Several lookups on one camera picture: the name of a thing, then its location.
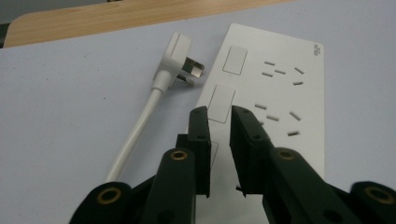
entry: white power strip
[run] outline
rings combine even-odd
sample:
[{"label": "white power strip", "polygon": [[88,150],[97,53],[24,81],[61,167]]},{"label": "white power strip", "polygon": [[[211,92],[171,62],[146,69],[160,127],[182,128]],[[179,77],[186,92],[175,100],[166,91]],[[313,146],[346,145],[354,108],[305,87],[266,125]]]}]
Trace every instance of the white power strip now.
[{"label": "white power strip", "polygon": [[276,147],[297,150],[324,176],[323,53],[315,42],[230,26],[197,104],[208,106],[213,143],[211,194],[197,198],[198,224],[266,220],[262,196],[235,190],[231,105],[252,111]]}]

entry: power strip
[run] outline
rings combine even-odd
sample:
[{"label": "power strip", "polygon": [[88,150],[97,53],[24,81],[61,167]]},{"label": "power strip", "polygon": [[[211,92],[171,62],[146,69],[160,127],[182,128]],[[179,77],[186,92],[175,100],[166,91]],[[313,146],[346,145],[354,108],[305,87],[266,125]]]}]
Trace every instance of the power strip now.
[{"label": "power strip", "polygon": [[252,111],[276,147],[297,150],[324,176],[323,53],[315,42],[230,26],[197,104],[208,106],[213,145],[211,194],[197,198],[198,224],[266,220],[262,196],[235,190],[231,105]]}]

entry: power plug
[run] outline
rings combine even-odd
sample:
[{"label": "power plug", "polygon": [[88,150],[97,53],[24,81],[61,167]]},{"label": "power plug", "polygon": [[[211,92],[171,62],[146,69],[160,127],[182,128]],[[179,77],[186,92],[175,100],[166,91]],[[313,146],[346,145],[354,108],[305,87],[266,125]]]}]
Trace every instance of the power plug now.
[{"label": "power plug", "polygon": [[265,220],[262,196],[235,190],[231,105],[252,111],[276,147],[297,150],[324,176],[323,53],[315,42],[231,25],[197,104],[208,106],[213,146],[211,197],[197,198],[197,223]]},{"label": "power plug", "polygon": [[151,86],[151,95],[148,98],[145,108],[139,119],[131,130],[127,140],[123,144],[117,158],[114,160],[106,177],[106,182],[116,181],[120,176],[120,172],[127,161],[129,155],[134,149],[134,145],[140,134],[143,132],[151,114],[154,112],[161,96],[166,93],[168,88],[172,86],[178,77],[189,84],[193,81],[183,77],[182,71],[190,73],[196,77],[200,77],[204,71],[204,66],[187,57],[191,45],[191,40],[180,33],[174,32],[168,47],[165,50],[163,58],[155,73]]}]

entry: black plastic part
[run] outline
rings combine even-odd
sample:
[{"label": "black plastic part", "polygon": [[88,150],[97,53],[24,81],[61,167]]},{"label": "black plastic part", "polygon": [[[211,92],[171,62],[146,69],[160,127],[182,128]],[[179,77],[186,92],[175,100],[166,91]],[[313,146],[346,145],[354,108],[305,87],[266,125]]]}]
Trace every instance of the black plastic part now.
[{"label": "black plastic part", "polygon": [[265,195],[280,196],[292,223],[361,223],[298,152],[274,148],[265,166],[270,175]]},{"label": "black plastic part", "polygon": [[139,223],[154,177],[131,189],[120,182],[105,183],[84,199],[71,224]]},{"label": "black plastic part", "polygon": [[396,223],[396,192],[374,182],[352,186],[350,200],[365,223]]},{"label": "black plastic part", "polygon": [[194,153],[186,148],[163,154],[140,223],[194,223],[194,162]]},{"label": "black plastic part", "polygon": [[206,106],[190,112],[189,133],[177,136],[176,147],[188,148],[195,154],[196,194],[209,197],[211,142]]},{"label": "black plastic part", "polygon": [[242,191],[263,194],[270,223],[361,223],[298,152],[274,148],[243,107],[232,107],[230,146]]},{"label": "black plastic part", "polygon": [[230,147],[242,192],[263,194],[263,160],[274,145],[249,110],[233,105]]}]

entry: plug prong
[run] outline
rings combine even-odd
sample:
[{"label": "plug prong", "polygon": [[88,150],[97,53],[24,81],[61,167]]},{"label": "plug prong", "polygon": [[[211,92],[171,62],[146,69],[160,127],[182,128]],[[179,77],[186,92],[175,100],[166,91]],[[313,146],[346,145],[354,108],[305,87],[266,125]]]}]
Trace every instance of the plug prong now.
[{"label": "plug prong", "polygon": [[190,73],[195,77],[200,77],[205,67],[203,64],[196,62],[195,60],[187,57],[186,62],[183,64],[182,70]]},{"label": "plug prong", "polygon": [[177,75],[177,78],[180,79],[180,80],[182,80],[182,81],[187,82],[187,84],[189,84],[189,85],[191,85],[191,86],[194,85],[194,81],[193,81],[193,80],[191,80],[191,79],[189,79],[189,78],[186,78],[186,77],[183,77],[182,75]]}]

